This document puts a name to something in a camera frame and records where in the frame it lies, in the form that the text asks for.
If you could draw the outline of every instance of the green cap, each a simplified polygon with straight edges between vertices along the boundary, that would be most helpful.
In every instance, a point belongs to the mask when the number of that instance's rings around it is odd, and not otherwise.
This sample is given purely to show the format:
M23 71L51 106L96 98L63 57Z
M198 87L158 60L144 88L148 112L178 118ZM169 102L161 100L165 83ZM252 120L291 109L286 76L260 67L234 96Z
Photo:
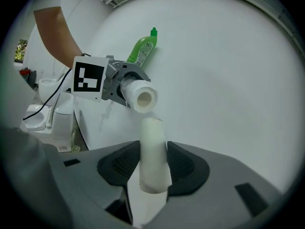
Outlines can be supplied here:
M153 29L151 30L151 36L157 36L158 35L158 31L156 30L155 27L153 27Z

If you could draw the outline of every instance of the white wall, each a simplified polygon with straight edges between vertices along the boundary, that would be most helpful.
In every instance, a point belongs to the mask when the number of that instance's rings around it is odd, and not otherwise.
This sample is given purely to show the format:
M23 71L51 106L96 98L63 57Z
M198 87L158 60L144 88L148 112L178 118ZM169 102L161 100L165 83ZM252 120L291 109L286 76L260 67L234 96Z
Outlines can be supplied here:
M30 6L30 5L31 5L31 2L29 1L28 4L24 7L24 10L26 10L28 8L28 6ZM35 22L34 13L32 13L32 12L26 13L26 17L24 18L24 22L22 25L20 39L28 41L30 39L30 36L34 29L35 24L36 24L36 22Z
M152 27L145 71L159 92L153 112L78 98L89 149L139 139L142 118L164 121L167 139L235 157L288 189L304 155L304 72L289 40L242 0L135 0L116 9L89 51L125 60Z
M18 62L14 62L14 68L17 70L17 71L20 71L23 69L23 64L22 63L18 63Z
M83 52L90 53L89 41L113 8L100 0L61 0L61 8L76 43ZM41 78L56 78L63 68L44 47L37 26L31 33L23 65L37 71L37 83Z

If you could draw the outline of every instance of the white foam roller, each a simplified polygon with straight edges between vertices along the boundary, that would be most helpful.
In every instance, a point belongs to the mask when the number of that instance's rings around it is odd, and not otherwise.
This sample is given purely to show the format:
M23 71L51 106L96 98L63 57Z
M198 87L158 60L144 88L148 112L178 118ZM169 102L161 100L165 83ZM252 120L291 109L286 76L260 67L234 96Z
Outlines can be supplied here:
M151 111L158 101L158 93L151 82L132 77L122 81L121 92L130 107L139 113Z
M166 161L163 121L145 118L140 128L140 189L147 193L163 193L171 184Z

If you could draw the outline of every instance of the white cylindrical object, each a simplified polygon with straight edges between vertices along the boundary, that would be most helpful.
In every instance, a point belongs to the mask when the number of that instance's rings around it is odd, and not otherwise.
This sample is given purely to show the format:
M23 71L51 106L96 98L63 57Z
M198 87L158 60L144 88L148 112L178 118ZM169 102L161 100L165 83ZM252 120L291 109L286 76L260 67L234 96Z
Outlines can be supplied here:
M59 87L60 83L62 81L62 78L56 82L56 79L48 79L43 78L39 80L38 84L38 92L40 100L45 103L48 98L56 91L56 89ZM57 101L57 98L59 96L59 92L56 93L47 103L47 105L52 105Z
M158 101L158 92L151 82L131 77L122 81L121 93L130 107L139 113L151 111Z
M140 189L147 193L163 193L171 184L166 161L163 121L145 118L140 128Z

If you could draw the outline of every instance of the metal bracket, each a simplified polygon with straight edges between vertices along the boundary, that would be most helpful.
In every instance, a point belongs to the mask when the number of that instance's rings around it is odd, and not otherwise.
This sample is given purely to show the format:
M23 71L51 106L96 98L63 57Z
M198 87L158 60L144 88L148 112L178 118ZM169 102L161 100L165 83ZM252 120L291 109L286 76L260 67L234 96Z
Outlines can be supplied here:
M134 76L138 80L145 80L150 82L151 80L147 74L136 64L115 60L114 56L107 55L109 58L108 67L106 71L106 79L103 85L102 99L113 100L119 104L130 107L126 103L121 93L121 82L124 77L128 75Z

